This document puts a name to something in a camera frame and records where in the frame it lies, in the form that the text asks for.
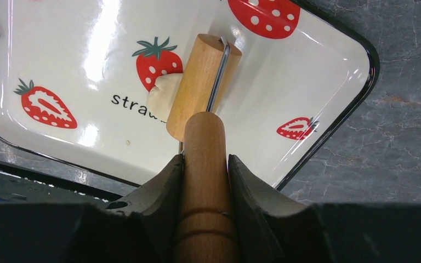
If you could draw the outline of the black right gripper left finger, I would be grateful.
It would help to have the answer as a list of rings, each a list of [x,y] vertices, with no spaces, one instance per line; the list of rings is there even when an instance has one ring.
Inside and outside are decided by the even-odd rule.
[[[183,164],[174,156],[105,208],[0,202],[0,262],[168,262]]]

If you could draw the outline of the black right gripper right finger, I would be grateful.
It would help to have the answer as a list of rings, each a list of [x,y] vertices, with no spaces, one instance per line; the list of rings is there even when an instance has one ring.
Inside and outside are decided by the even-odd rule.
[[[235,155],[228,171],[244,262],[421,262],[421,204],[303,205]]]

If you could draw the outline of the wooden dough roller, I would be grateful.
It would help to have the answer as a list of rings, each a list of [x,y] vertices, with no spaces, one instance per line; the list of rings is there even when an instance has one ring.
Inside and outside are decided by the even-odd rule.
[[[225,129],[214,112],[219,88],[229,85],[240,58],[224,37],[199,34],[174,98],[166,127],[182,143],[184,157],[175,262],[240,261]]]

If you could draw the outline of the white strawberry enamel tray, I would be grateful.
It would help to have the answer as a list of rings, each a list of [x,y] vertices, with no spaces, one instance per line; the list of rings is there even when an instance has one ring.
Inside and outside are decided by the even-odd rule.
[[[200,33],[242,59],[216,105],[226,148],[291,179],[374,87],[378,54],[307,1],[0,1],[0,139],[140,185],[178,153],[146,103]]]

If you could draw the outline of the small dough ball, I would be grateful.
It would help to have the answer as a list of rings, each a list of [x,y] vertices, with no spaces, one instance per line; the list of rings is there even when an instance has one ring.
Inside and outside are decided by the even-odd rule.
[[[166,122],[175,96],[177,94],[182,73],[171,73],[156,78],[155,85],[147,97],[147,108],[156,118]]]

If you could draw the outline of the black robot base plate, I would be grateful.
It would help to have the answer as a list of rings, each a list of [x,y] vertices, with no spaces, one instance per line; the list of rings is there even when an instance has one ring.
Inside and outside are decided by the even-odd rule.
[[[90,203],[105,208],[121,195],[0,161],[0,202]]]

